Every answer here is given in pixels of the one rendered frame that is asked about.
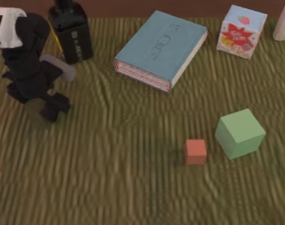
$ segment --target cube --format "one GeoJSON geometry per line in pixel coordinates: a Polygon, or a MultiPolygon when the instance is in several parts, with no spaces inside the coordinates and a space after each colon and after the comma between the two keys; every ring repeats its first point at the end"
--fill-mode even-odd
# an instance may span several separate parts
{"type": "Polygon", "coordinates": [[[249,109],[220,118],[215,138],[229,159],[256,151],[266,132],[249,109]]]}
{"type": "Polygon", "coordinates": [[[232,5],[217,42],[217,50],[250,59],[257,46],[267,15],[232,5]]]}
{"type": "Polygon", "coordinates": [[[186,164],[204,164],[206,157],[207,151],[204,140],[186,140],[186,164]]]}

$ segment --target red cube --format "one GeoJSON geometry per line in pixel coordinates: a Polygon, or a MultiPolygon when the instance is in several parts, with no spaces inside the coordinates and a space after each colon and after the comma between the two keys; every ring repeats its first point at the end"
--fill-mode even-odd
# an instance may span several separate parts
{"type": "Polygon", "coordinates": [[[186,140],[186,164],[204,164],[207,157],[205,140],[186,140]]]}

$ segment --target book cover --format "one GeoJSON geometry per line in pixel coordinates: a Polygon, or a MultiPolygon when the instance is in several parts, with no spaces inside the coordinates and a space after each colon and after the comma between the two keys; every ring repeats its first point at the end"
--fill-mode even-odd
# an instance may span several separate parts
{"type": "Polygon", "coordinates": [[[206,27],[155,11],[115,56],[114,69],[170,92],[206,37],[206,27]]]}

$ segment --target red logo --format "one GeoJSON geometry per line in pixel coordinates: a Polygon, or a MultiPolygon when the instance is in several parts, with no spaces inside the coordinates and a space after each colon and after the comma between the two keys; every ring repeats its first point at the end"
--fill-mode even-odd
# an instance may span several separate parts
{"type": "Polygon", "coordinates": [[[233,24],[229,24],[228,32],[222,32],[225,35],[225,39],[232,41],[232,45],[239,45],[252,48],[254,45],[249,40],[249,37],[253,34],[251,32],[245,32],[245,28],[237,28],[233,24]]]}

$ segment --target milk carton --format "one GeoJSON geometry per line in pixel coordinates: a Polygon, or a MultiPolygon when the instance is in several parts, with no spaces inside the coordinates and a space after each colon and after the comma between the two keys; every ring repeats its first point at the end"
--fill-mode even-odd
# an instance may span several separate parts
{"type": "Polygon", "coordinates": [[[223,21],[217,49],[250,59],[266,18],[264,13],[232,5],[223,21]]]}

